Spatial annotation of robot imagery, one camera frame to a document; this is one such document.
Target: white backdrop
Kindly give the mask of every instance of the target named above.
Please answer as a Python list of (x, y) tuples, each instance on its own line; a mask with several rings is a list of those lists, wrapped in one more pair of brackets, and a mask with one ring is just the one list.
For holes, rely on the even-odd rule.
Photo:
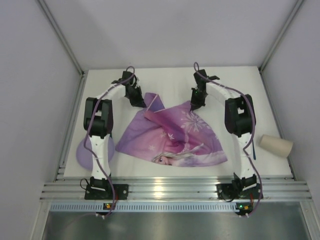
[(259, 66), (295, 0), (46, 0), (82, 68)]
[(265, 69), (291, 160), (320, 212), (320, 2), (306, 1)]
[(29, 239), (79, 75), (34, 0), (0, 7), (0, 239)]

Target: gray floor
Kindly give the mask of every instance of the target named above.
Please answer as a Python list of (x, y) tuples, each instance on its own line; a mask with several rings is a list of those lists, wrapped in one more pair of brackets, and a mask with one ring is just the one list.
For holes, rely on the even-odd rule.
[[(298, 203), (262, 203), (247, 218), (234, 213), (113, 213), (106, 220), (51, 212), (44, 240), (308, 240)], [(73, 224), (66, 225), (78, 218)]]

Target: gray wall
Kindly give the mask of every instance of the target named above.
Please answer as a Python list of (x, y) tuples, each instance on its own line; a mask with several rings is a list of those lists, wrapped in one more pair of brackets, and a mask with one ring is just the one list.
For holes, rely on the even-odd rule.
[(320, 213), (320, 1), (307, 0), (265, 70), (291, 160)]
[(79, 75), (34, 0), (0, 7), (0, 239), (26, 240)]
[(295, 0), (47, 0), (85, 69), (258, 66)]

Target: beige cup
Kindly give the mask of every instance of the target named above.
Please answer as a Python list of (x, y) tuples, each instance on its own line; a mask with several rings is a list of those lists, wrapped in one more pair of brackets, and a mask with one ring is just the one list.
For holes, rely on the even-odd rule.
[(259, 146), (277, 156), (288, 157), (294, 143), (275, 136), (263, 135)]

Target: white snowflake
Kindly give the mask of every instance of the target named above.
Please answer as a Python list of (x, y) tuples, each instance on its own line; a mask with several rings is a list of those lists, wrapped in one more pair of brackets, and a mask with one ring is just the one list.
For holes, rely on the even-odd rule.
[(167, 134), (165, 133), (165, 131), (162, 131), (162, 133), (160, 134), (160, 137), (164, 138), (165, 136), (167, 136)]
[(149, 148), (148, 148), (150, 151), (154, 151), (155, 149), (156, 149), (156, 147), (155, 146), (153, 146), (153, 145), (149, 145)]
[(174, 135), (172, 133), (168, 133), (168, 137), (169, 139), (172, 141), (173, 139), (175, 139)]
[(211, 127), (203, 121), (198, 115), (195, 115), (193, 112), (181, 111), (184, 115), (184, 118), (181, 118), (185, 123), (182, 124), (181, 128), (185, 129), (188, 133), (193, 130), (194, 132), (199, 132), (202, 128), (211, 129)]

